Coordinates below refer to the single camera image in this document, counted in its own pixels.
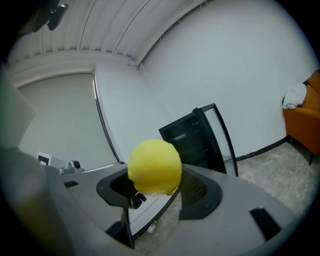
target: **yellow ball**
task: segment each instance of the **yellow ball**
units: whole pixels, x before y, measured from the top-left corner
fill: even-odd
[[[146,195],[172,195],[181,181],[179,153],[162,139],[141,142],[131,152],[127,168],[135,189]]]

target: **white ceiling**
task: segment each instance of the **white ceiling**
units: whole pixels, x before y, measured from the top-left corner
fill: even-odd
[[[69,4],[61,24],[24,36],[9,66],[51,52],[100,51],[139,65],[160,36],[204,0],[61,0]]]

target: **gray floor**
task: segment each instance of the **gray floor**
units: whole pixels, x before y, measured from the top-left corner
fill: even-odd
[[[297,216],[313,200],[320,180],[320,157],[309,166],[310,153],[299,143],[284,143],[266,153],[237,162],[239,177],[263,188]],[[163,245],[178,225],[180,194],[156,223],[153,234],[144,233],[135,248],[148,255]]]

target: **orange armchair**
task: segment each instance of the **orange armchair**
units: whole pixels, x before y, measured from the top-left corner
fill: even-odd
[[[313,155],[320,155],[320,73],[316,70],[305,82],[307,93],[303,104],[295,109],[284,109],[286,134],[304,145]]]
[[[320,112],[303,107],[284,109],[286,134],[303,144],[315,156],[320,155]]]

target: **black mesh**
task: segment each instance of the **black mesh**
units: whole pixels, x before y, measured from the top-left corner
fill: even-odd
[[[207,193],[206,184],[185,171],[181,176],[180,189],[182,204],[186,206],[199,201]]]

